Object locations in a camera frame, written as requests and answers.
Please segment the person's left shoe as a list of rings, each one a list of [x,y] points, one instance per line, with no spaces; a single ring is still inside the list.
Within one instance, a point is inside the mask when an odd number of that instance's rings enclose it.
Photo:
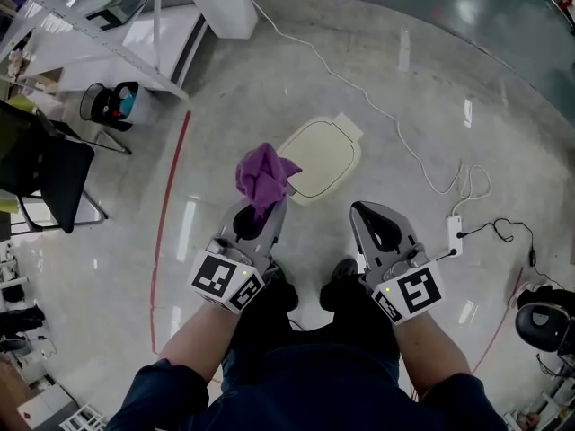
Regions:
[[[270,266],[266,272],[266,279],[268,286],[289,285],[286,273],[284,272],[283,268],[275,261],[270,263]]]

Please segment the person's left forearm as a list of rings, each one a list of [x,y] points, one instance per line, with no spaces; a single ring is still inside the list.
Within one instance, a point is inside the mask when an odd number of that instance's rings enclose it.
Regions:
[[[168,340],[159,354],[172,365],[183,365],[209,383],[223,361],[240,316],[203,303]]]

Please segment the black office chair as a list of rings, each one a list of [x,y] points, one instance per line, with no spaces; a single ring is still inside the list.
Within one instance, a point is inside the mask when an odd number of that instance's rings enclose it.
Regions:
[[[515,325],[528,345],[575,356],[575,291],[552,286],[523,290],[517,298]]]

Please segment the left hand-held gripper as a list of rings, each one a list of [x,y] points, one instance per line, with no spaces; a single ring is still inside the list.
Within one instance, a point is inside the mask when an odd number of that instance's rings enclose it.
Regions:
[[[205,250],[200,250],[191,268],[191,287],[207,302],[234,314],[241,314],[254,297],[270,281],[278,264],[270,257],[261,255],[257,245],[253,251],[240,248],[240,227],[250,204],[246,199],[233,204],[225,212],[219,235],[211,239]],[[276,240],[284,224],[288,199],[283,197],[273,203],[258,221],[261,241]]]

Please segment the person's right shoe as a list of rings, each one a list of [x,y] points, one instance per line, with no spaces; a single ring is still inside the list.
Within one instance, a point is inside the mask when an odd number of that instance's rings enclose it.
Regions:
[[[331,275],[331,284],[342,285],[353,282],[359,277],[358,263],[353,258],[341,260]]]

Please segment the white waste bin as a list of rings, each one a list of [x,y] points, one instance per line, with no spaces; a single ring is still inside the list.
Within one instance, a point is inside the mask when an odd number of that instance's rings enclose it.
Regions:
[[[138,82],[122,82],[113,90],[112,117],[131,126],[154,125],[160,108],[159,100]]]

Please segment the person's dark blue shirt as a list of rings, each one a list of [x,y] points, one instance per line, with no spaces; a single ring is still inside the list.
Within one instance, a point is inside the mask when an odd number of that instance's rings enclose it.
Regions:
[[[140,369],[106,431],[508,431],[482,383],[455,374],[413,401],[391,365],[358,350],[277,349],[215,401],[203,378],[160,360]]]

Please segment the person's shoe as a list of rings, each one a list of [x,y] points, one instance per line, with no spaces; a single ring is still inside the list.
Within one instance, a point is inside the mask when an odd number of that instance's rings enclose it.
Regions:
[[[358,263],[353,258],[341,260],[331,275],[331,284],[342,285],[353,282],[359,277]]]
[[[284,272],[283,268],[275,261],[270,263],[270,266],[266,272],[266,279],[268,286],[289,285],[286,273]]]

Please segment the person's black trousers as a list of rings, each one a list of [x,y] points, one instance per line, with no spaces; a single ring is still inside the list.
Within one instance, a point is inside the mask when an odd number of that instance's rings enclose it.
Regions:
[[[399,361],[392,323],[357,275],[333,279],[322,288],[320,305],[333,313],[333,320],[319,329],[292,329],[288,307],[296,298],[295,287],[286,281],[273,281],[255,296],[234,331],[222,362],[225,372],[242,370],[277,348],[296,345],[342,345],[384,362]]]

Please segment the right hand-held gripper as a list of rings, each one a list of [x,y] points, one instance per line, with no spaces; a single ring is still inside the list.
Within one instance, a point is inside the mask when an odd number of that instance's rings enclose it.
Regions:
[[[356,201],[350,207],[349,219],[358,251],[369,268],[362,277],[363,284],[394,326],[444,300],[438,263],[428,258],[421,243],[416,244],[416,234],[405,215],[376,202]],[[380,252],[405,251],[390,265],[380,259]]]

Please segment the cream lidded bin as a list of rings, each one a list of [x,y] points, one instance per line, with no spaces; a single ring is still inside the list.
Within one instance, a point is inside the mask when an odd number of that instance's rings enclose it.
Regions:
[[[330,195],[356,168],[361,158],[363,131],[341,113],[318,117],[300,127],[278,149],[301,172],[288,178],[288,195],[307,206]]]

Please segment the black mesh-back chair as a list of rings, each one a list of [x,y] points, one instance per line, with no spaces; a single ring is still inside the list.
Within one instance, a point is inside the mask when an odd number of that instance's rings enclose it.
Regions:
[[[15,196],[25,233],[101,224],[108,215],[84,189],[95,151],[64,122],[0,101],[0,190]],[[35,223],[25,199],[43,202],[54,224]]]

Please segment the purple cloth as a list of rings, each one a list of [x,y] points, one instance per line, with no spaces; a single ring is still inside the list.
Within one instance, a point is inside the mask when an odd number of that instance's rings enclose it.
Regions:
[[[260,221],[286,196],[288,179],[301,171],[291,160],[278,156],[270,143],[262,143],[236,165],[235,186],[254,209],[254,219]]]

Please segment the white power strip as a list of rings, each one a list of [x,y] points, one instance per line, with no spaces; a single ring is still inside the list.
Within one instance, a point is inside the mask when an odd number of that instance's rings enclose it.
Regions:
[[[463,254],[462,218],[460,215],[451,215],[446,219],[447,246],[450,257]]]

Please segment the white metal shelving rack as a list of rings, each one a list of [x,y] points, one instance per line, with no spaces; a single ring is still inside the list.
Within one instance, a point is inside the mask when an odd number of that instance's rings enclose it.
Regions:
[[[192,2],[147,0],[124,25],[103,31],[75,8],[76,0],[0,0],[0,63],[24,45],[21,79],[61,70],[59,87],[79,91],[91,83],[137,81],[188,101],[183,81],[208,23]]]

